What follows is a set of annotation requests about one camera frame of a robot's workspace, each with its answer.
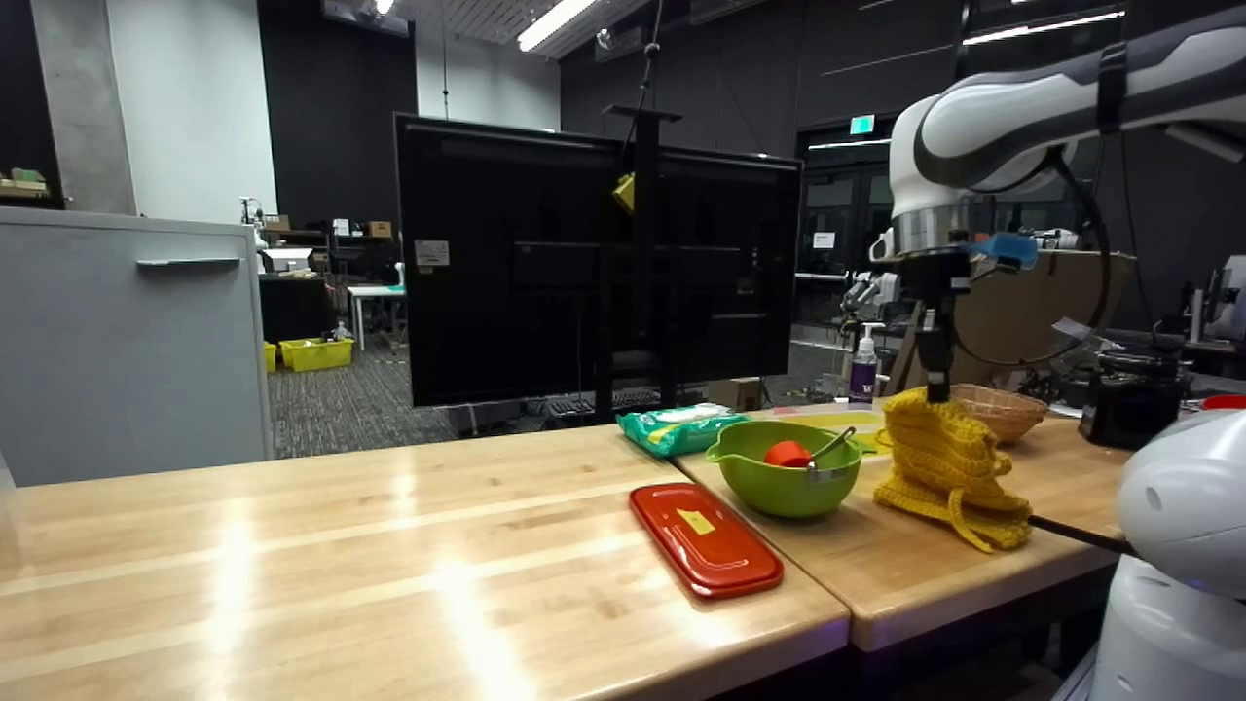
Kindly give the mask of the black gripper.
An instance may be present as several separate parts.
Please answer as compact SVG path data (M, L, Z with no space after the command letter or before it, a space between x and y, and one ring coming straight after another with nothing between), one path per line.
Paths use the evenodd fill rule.
M916 253L900 261L900 288L916 295L934 320L925 320L916 346L925 362L929 397L951 400L956 370L956 299L974 286L974 265L965 249Z

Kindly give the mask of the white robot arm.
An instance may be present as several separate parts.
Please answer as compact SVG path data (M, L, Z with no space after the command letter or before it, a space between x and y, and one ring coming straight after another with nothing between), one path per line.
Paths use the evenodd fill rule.
M1232 3L1038 69L970 74L895 117L900 279L929 304L929 397L951 397L970 286L965 196L1012 191L1089 135L1246 117L1246 9ZM1089 701L1246 701L1246 413L1200 409L1125 460Z

